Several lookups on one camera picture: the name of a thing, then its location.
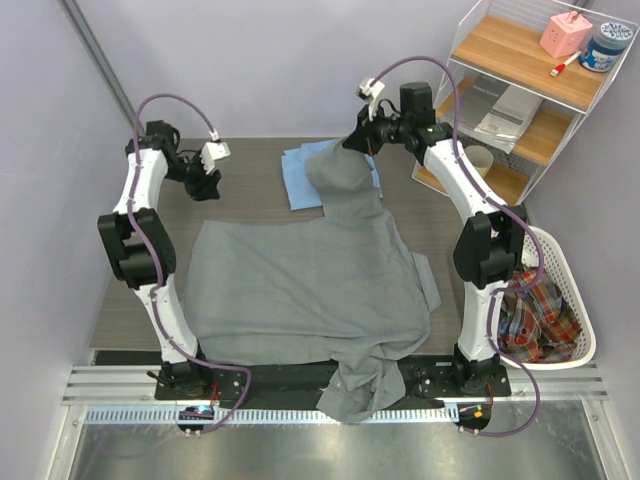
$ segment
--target white cup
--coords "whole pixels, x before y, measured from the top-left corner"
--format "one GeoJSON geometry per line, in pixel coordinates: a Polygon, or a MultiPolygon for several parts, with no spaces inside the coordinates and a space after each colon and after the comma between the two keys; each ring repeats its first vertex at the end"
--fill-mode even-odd
{"type": "Polygon", "coordinates": [[[464,149],[464,153],[480,176],[486,177],[491,165],[493,165],[493,154],[489,149],[480,145],[471,145],[464,149]]]}

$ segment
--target red plaid shirt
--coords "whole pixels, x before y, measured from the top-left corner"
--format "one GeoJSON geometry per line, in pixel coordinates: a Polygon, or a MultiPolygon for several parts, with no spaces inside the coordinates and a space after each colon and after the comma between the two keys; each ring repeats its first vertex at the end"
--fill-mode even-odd
{"type": "MultiPolygon", "coordinates": [[[[514,275],[509,286],[525,285],[535,271],[514,275]]],[[[571,359],[580,322],[562,292],[545,273],[526,293],[506,293],[500,310],[500,349],[523,362],[559,363],[571,359]]]]}

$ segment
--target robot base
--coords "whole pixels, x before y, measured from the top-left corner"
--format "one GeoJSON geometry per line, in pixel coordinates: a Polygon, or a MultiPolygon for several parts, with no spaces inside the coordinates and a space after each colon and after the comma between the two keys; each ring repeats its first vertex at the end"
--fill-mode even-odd
{"type": "MultiPolygon", "coordinates": [[[[315,410],[337,365],[328,361],[303,365],[252,366],[251,389],[242,408],[315,410]]],[[[444,402],[438,399],[485,398],[489,396],[489,391],[493,397],[511,395],[507,371],[494,359],[461,365],[457,355],[412,355],[399,360],[398,366],[404,378],[406,395],[390,407],[392,409],[441,408],[444,402]],[[461,371],[470,373],[462,382],[461,371]]],[[[215,371],[210,379],[193,378],[192,381],[173,386],[158,381],[155,398],[171,401],[209,400],[211,386],[217,383],[220,405],[231,408],[240,396],[244,382],[245,377],[241,373],[220,371],[215,371]]]]}

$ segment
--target pink container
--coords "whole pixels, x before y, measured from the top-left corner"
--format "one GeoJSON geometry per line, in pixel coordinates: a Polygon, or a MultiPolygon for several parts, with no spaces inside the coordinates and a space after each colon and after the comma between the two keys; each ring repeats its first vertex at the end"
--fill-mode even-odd
{"type": "Polygon", "coordinates": [[[540,45],[553,58],[566,57],[580,49],[580,44],[591,27],[591,22],[578,12],[561,13],[551,17],[540,39],[540,45]]]}

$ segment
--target gray t-shirt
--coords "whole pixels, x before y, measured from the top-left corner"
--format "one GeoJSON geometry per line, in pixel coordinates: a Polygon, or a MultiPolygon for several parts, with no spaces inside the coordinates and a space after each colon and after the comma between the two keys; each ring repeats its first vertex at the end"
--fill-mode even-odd
{"type": "Polygon", "coordinates": [[[383,208],[364,155],[332,145],[306,172],[323,218],[284,226],[205,222],[185,316],[211,361],[336,360],[318,408],[362,421],[404,396],[396,361],[427,338],[440,296],[427,258],[408,251],[383,208]]]}

